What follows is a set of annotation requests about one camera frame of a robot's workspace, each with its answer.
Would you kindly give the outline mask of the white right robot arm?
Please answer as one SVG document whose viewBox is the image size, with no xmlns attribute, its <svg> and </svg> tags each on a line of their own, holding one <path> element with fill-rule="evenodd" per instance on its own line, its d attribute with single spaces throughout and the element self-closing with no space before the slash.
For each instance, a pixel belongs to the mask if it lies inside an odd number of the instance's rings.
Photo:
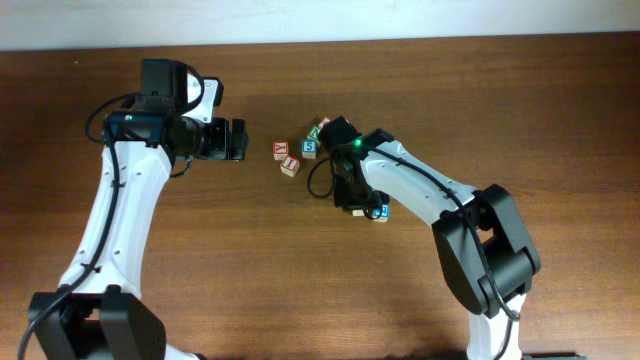
<svg viewBox="0 0 640 360">
<path fill-rule="evenodd" d="M 336 207 L 383 220 L 396 200 L 432 230 L 445 282 L 469 314 L 467 358 L 523 358 L 520 313 L 541 260 L 511 195 L 457 182 L 390 133 L 362 134 L 343 117 L 327 121 L 319 141 Z"/>
</svg>

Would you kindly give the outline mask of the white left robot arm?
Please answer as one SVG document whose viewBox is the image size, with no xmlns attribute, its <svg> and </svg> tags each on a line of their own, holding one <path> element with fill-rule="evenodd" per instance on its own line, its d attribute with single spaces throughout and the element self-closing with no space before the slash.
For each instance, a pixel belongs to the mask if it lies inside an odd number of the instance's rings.
<svg viewBox="0 0 640 360">
<path fill-rule="evenodd" d="M 176 162 L 242 161 L 242 119 L 217 117 L 224 85 L 178 60 L 145 59 L 141 88 L 106 101 L 100 183 L 73 259 L 53 292 L 37 292 L 17 356 L 37 339 L 49 359 L 193 359 L 169 344 L 141 301 L 141 270 L 160 194 Z"/>
</svg>

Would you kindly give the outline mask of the blue T wooden block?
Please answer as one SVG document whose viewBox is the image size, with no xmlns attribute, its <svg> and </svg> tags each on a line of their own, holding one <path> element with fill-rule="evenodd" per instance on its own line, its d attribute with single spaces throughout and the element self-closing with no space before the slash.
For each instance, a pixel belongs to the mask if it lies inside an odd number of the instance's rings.
<svg viewBox="0 0 640 360">
<path fill-rule="evenodd" d="M 376 222 L 387 222 L 390 217 L 390 206 L 388 204 L 382 204 L 373 210 L 371 217 Z"/>
</svg>

